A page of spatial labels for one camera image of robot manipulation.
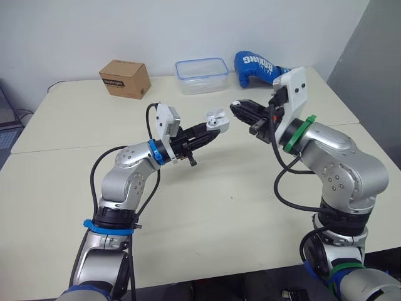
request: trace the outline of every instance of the wire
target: wire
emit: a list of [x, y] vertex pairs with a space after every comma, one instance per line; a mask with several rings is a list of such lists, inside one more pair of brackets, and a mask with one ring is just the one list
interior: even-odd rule
[[99, 163], [101, 160], [103, 160], [104, 157], [106, 157], [109, 153], [117, 151], [119, 149], [123, 149], [126, 146], [117, 146], [113, 147], [112, 149], [109, 149], [108, 151], [105, 151], [100, 157], [96, 160], [94, 165], [92, 166], [92, 170], [90, 171], [90, 191], [92, 193], [92, 200], [93, 200], [93, 216], [92, 216], [92, 221], [95, 220], [95, 216], [98, 212], [98, 199], [96, 197], [96, 190], [95, 190], [95, 171], [96, 168], [98, 167]]
[[79, 261], [80, 256], [81, 256], [83, 246], [85, 245], [86, 237], [88, 237], [88, 233], [89, 233], [89, 228], [86, 229], [86, 232], [83, 235], [83, 238], [81, 240], [81, 244], [80, 244], [80, 247], [78, 249], [78, 252], [76, 253], [74, 264], [73, 264], [73, 269], [72, 269], [71, 275], [70, 275], [70, 282], [68, 284], [68, 287], [72, 287], [73, 284], [74, 284], [74, 275], [75, 275], [76, 267], [78, 266], [78, 261]]
[[150, 105], [148, 105], [148, 107], [146, 108], [146, 128], [148, 130], [148, 135], [149, 135], [149, 139], [153, 139], [152, 137], [152, 132], [150, 131], [150, 125], [149, 125], [149, 111], [152, 107], [155, 107], [157, 109], [157, 105], [158, 103], [151, 103]]
[[280, 152], [278, 150], [277, 142], [276, 142], [276, 136], [275, 136], [275, 126], [274, 126], [274, 104], [270, 103], [269, 104], [269, 134], [270, 134], [270, 141], [271, 141], [271, 146], [273, 147], [273, 152], [274, 155], [277, 158], [277, 161], [280, 163], [281, 167], [285, 169], [285, 171], [288, 171], [292, 174], [315, 174], [313, 171], [297, 171], [294, 169], [291, 169], [290, 166], [287, 166], [283, 159], [280, 156]]
[[330, 229], [330, 226], [331, 226], [331, 225], [328, 225], [328, 226], [324, 226], [324, 227], [321, 227], [321, 228], [314, 229], [314, 230], [308, 232], [308, 233], [302, 238], [301, 243], [299, 243], [299, 255], [301, 255], [301, 259], [302, 259], [303, 262], [306, 261], [305, 254], [303, 253], [303, 248], [304, 248], [304, 246], [305, 246], [306, 240], [308, 240], [310, 237], [312, 237], [312, 236], [314, 236], [314, 235], [316, 235], [316, 234], [318, 234], [318, 233], [321, 233], [321, 232], [324, 232], [324, 231], [329, 230], [329, 229]]
[[[146, 113], [145, 113], [145, 118], [146, 118], [146, 128], [148, 130], [148, 135], [149, 139], [153, 139], [152, 137], [152, 132], [150, 131], [150, 125], [149, 125], [149, 111], [152, 107], [155, 107], [157, 109], [157, 103], [151, 103], [148, 105], [146, 108]], [[142, 214], [150, 200], [152, 199], [153, 195], [156, 193], [156, 190], [160, 184], [160, 169], [157, 171], [157, 180], [155, 183], [155, 187], [153, 188], [152, 192], [149, 194], [148, 198], [144, 202], [144, 204], [141, 206], [139, 209], [138, 213], [135, 215], [135, 219], [133, 221], [133, 228], [135, 228], [135, 225], [138, 223], [139, 216]], [[131, 279], [131, 301], [136, 301], [137, 300], [137, 294], [136, 294], [136, 289], [135, 289], [135, 274], [134, 274], [134, 269], [133, 269], [133, 251], [132, 251], [132, 246], [133, 246], [133, 237], [132, 235], [128, 236], [128, 258], [129, 258], [129, 263], [130, 263], [130, 279]]]
[[137, 300], [137, 294], [135, 289], [135, 274], [133, 273], [133, 251], [132, 251], [133, 239], [132, 234], [128, 236], [128, 260], [130, 263], [130, 279], [131, 279], [131, 301]]
[[26, 108], [19, 108], [19, 109], [17, 110], [17, 112], [20, 112], [20, 111], [22, 111], [22, 112], [28, 112], [28, 113], [34, 114], [34, 112], [33, 112], [32, 110], [28, 110], [28, 109], [26, 109]]
[[160, 184], [160, 170], [157, 171], [157, 180], [156, 180], [156, 184], [155, 187], [153, 188], [152, 192], [149, 194], [149, 197], [146, 199], [146, 201], [144, 202], [144, 204], [141, 206], [141, 208], [138, 210], [138, 213], [135, 217], [135, 223], [138, 222], [139, 220], [139, 216], [142, 214], [142, 211], [144, 211], [145, 207], [148, 205], [150, 199], [153, 197], [153, 195], [156, 193], [156, 190], [158, 188]]
[[33, 113], [30, 113], [30, 112], [25, 113], [24, 115], [22, 115], [21, 117], [19, 117], [19, 119], [21, 120], [22, 118], [24, 118], [25, 116], [28, 116], [28, 115], [33, 115]]
[[65, 80], [60, 80], [60, 81], [58, 81], [58, 82], [55, 82], [55, 83], [52, 84], [51, 86], [49, 86], [49, 87], [48, 87], [48, 93], [49, 93], [51, 87], [57, 85], [58, 83], [64, 83], [64, 82], [65, 82]]
[[[293, 167], [299, 160], [301, 159], [301, 156], [298, 155], [296, 156], [296, 158], [288, 164], [288, 169], [290, 169], [291, 167]], [[294, 204], [290, 201], [287, 201], [285, 198], [283, 198], [280, 195], [280, 192], [278, 191], [278, 184], [281, 180], [281, 178], [283, 177], [283, 175], [287, 172], [286, 169], [283, 169], [276, 177], [276, 180], [274, 181], [274, 186], [273, 186], [273, 190], [274, 190], [274, 194], [276, 195], [276, 197], [279, 199], [279, 201], [281, 201], [284, 205], [287, 205], [291, 208], [294, 209], [298, 209], [298, 210], [302, 210], [302, 211], [310, 211], [310, 212], [322, 212], [322, 213], [326, 213], [329, 215], [333, 215], [333, 213], [330, 210], [327, 210], [325, 208], [318, 208], [318, 207], [307, 207], [307, 206], [302, 206], [302, 205], [298, 205], [298, 204]]]

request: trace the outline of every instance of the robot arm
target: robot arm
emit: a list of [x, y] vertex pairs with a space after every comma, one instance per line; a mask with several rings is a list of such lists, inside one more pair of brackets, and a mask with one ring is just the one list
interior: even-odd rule
[[134, 229], [141, 228], [137, 222], [147, 202], [137, 209], [147, 178], [177, 159], [188, 158], [192, 166], [196, 165], [192, 151], [229, 126], [224, 111], [216, 110], [207, 113], [207, 122], [183, 130], [178, 113], [164, 104], [157, 105], [155, 123], [160, 140], [122, 147], [113, 169], [103, 179], [95, 217], [84, 222], [88, 230], [74, 262], [70, 288], [57, 300], [120, 299], [130, 278], [135, 290], [130, 275], [132, 254], [126, 250], [132, 245]]
[[[401, 284], [396, 279], [363, 266], [368, 234], [365, 224], [376, 195], [387, 187], [386, 168], [359, 150], [347, 135], [315, 122], [315, 116], [299, 119], [307, 96], [304, 68], [275, 79], [273, 87], [268, 107], [241, 100], [230, 108], [250, 125], [252, 135], [272, 142], [273, 148], [283, 146], [322, 181], [320, 207], [305, 208], [317, 212], [313, 215], [314, 230], [300, 246], [306, 267], [342, 300], [400, 300]], [[296, 172], [284, 166], [275, 189], [286, 171]]]

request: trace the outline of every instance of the brown box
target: brown box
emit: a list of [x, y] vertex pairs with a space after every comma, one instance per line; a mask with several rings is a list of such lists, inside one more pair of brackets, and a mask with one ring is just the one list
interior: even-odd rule
[[144, 63], [112, 60], [99, 74], [111, 95], [141, 99], [150, 88]]

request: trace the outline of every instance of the clear plastic container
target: clear plastic container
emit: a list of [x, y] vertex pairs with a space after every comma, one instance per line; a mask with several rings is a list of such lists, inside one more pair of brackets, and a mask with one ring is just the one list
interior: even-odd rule
[[175, 69], [184, 95], [221, 91], [228, 86], [228, 69], [222, 58], [178, 61]]

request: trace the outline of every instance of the white table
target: white table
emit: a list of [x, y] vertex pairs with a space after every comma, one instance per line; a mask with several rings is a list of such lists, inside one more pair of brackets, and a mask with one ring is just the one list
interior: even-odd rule
[[[399, 229], [393, 225], [401, 211], [400, 171], [360, 124], [334, 128], [352, 136], [390, 173], [390, 185], [368, 222], [367, 252], [400, 246]], [[91, 165], [106, 149], [9, 158], [0, 173], [2, 300], [50, 298], [66, 288], [84, 234], [81, 223], [91, 216]], [[311, 213], [287, 208], [274, 197], [280, 168], [269, 145], [233, 122], [230, 131], [196, 151], [195, 158], [196, 167], [182, 161], [162, 169], [160, 189], [141, 218], [143, 229], [134, 235], [138, 287], [301, 263], [298, 245], [312, 229]], [[113, 160], [111, 155], [100, 164], [97, 187]], [[145, 194], [154, 180], [148, 180]], [[290, 200], [320, 203], [317, 177], [289, 174], [280, 187]]]
[[[390, 185], [379, 195], [368, 222], [367, 251], [400, 246], [398, 228], [393, 227], [401, 210], [400, 171], [313, 70], [308, 70], [308, 78], [311, 102], [303, 117], [317, 114], [320, 122], [346, 124], [333, 127], [382, 160], [390, 173]], [[148, 103], [161, 100], [176, 106], [185, 128], [203, 121], [208, 108], [227, 108], [233, 99], [269, 98], [265, 86], [234, 86], [186, 98], [171, 88], [172, 80], [152, 79], [143, 102], [105, 96], [98, 81], [64, 83], [47, 96], [0, 172], [1, 300], [56, 297], [67, 287], [84, 233], [81, 223], [92, 211], [91, 166], [112, 146], [147, 140], [143, 111]], [[79, 101], [72, 90], [81, 95]], [[69, 103], [60, 101], [65, 94]], [[162, 168], [159, 190], [141, 217], [143, 229], [134, 236], [138, 287], [301, 263], [298, 244], [312, 228], [311, 214], [287, 208], [274, 197], [273, 181], [280, 168], [271, 147], [232, 118], [230, 129], [194, 156], [196, 167], [181, 161]], [[109, 155], [99, 165], [97, 188], [113, 160]], [[145, 194], [154, 181], [155, 176], [148, 180]], [[320, 203], [317, 177], [287, 175], [281, 190], [298, 203]]]
[[[271, 86], [259, 82], [242, 89], [235, 73], [229, 76], [229, 88], [222, 92], [185, 96], [175, 77], [153, 77], [152, 87], [143, 99], [111, 96], [101, 80], [66, 82], [54, 86], [28, 126], [15, 143], [12, 153], [67, 149], [96, 145], [132, 144], [147, 139], [143, 127], [145, 108], [152, 102], [174, 106], [189, 127], [203, 122], [205, 113], [216, 107], [227, 110], [239, 99], [252, 99], [267, 105]], [[331, 91], [312, 68], [307, 69], [309, 102], [303, 118], [310, 113], [326, 125], [354, 124], [358, 119]]]

